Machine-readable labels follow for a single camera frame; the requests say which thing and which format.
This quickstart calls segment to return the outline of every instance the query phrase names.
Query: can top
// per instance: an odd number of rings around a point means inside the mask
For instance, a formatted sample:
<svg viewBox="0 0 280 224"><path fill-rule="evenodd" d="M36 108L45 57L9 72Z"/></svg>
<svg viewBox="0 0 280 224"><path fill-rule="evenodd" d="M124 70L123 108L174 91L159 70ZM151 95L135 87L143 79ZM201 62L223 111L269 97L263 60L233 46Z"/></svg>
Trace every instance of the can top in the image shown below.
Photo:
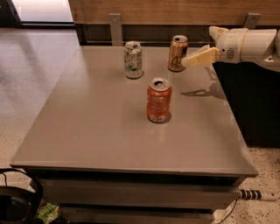
<svg viewBox="0 0 280 224"><path fill-rule="evenodd" d="M125 47L129 48L129 49L137 49L139 48L141 45L138 41L129 41L125 43Z"/></svg>
<svg viewBox="0 0 280 224"><path fill-rule="evenodd" d="M187 41L187 37L183 35L176 35L172 38L172 40L177 43L185 43Z"/></svg>
<svg viewBox="0 0 280 224"><path fill-rule="evenodd" d="M164 78L154 78L150 83L152 89L160 92L167 90L170 86L170 82Z"/></svg>

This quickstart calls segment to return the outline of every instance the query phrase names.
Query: can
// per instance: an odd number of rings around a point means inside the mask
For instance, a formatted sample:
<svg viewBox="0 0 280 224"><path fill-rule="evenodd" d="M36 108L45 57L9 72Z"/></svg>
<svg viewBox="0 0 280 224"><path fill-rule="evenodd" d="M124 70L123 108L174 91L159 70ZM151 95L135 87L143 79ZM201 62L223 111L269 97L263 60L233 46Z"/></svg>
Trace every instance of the can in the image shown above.
<svg viewBox="0 0 280 224"><path fill-rule="evenodd" d="M186 56L188 41L183 35L176 35L172 38L169 49L168 69L173 72L180 72L184 69L181 60Z"/></svg>
<svg viewBox="0 0 280 224"><path fill-rule="evenodd" d="M147 117L154 123L162 123L169 117L172 87L168 80L154 78L147 88Z"/></svg>
<svg viewBox="0 0 280 224"><path fill-rule="evenodd" d="M125 75L130 79L137 79L143 75L142 47L137 41L129 41L124 47Z"/></svg>

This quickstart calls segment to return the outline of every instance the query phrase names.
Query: wooden board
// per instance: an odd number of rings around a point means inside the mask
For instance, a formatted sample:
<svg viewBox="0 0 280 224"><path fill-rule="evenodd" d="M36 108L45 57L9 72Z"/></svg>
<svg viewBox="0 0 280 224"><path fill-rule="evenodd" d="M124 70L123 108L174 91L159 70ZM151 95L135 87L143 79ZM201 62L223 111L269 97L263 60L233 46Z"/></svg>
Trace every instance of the wooden board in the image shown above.
<svg viewBox="0 0 280 224"><path fill-rule="evenodd" d="M258 25L280 25L279 0L69 0L76 24L109 24L109 13L124 25L243 25L248 12Z"/></svg>

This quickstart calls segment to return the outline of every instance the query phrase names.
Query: speckled floor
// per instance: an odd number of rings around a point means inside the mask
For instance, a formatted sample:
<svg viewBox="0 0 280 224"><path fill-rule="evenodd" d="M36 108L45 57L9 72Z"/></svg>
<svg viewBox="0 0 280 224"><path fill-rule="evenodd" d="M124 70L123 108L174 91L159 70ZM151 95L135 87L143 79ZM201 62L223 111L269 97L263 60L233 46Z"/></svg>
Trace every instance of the speckled floor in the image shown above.
<svg viewBox="0 0 280 224"><path fill-rule="evenodd" d="M74 30L0 29L0 167L9 163L79 47ZM241 188L280 193L280 149L249 148L259 175ZM28 181L13 176L16 186ZM231 210L215 213L216 221ZM280 223L280 200L240 200L223 223Z"/></svg>

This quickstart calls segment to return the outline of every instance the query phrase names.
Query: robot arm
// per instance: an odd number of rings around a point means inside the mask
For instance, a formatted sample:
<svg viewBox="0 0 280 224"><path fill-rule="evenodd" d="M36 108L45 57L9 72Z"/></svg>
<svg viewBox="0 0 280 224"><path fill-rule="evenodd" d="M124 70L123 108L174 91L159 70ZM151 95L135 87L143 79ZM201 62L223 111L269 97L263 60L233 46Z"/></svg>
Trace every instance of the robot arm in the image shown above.
<svg viewBox="0 0 280 224"><path fill-rule="evenodd" d="M209 33L216 47L201 47L182 59L182 65L193 67L222 61L239 63L249 61L260 67L280 72L280 31L225 29L210 26Z"/></svg>

